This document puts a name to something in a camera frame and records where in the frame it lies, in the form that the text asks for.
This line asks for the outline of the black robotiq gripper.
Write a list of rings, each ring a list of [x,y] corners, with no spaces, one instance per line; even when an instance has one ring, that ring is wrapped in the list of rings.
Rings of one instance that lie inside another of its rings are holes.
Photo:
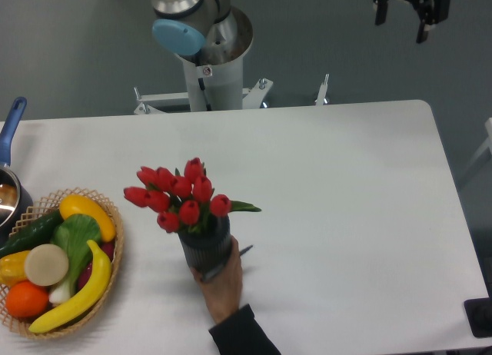
[[[372,0],[376,5],[375,25],[386,22],[388,1]],[[448,18],[450,0],[402,0],[412,5],[420,22],[417,30],[416,43],[421,44],[427,40],[428,32],[432,25],[436,25]]]

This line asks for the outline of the black sleeved forearm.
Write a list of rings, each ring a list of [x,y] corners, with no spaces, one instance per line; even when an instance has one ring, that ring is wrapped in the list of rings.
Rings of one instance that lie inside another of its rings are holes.
[[[256,321],[249,304],[208,332],[222,355],[281,354]]]

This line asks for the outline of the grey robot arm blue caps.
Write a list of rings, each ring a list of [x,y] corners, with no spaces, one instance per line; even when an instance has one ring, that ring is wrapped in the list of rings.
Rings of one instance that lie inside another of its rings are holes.
[[[390,0],[372,0],[375,24],[386,21]],[[416,43],[427,40],[429,27],[446,20],[450,0],[401,0],[412,5],[419,19]],[[155,41],[193,65],[222,65],[242,58],[253,41],[248,17],[231,0],[151,0],[156,19]]]

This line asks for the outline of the person's bare hand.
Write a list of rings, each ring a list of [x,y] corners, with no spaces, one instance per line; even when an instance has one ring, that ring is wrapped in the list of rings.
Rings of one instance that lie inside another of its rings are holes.
[[[233,260],[215,278],[207,283],[201,281],[201,274],[191,268],[191,274],[201,289],[209,314],[215,324],[220,324],[239,310],[243,288],[243,270],[239,247],[235,237],[231,237]]]

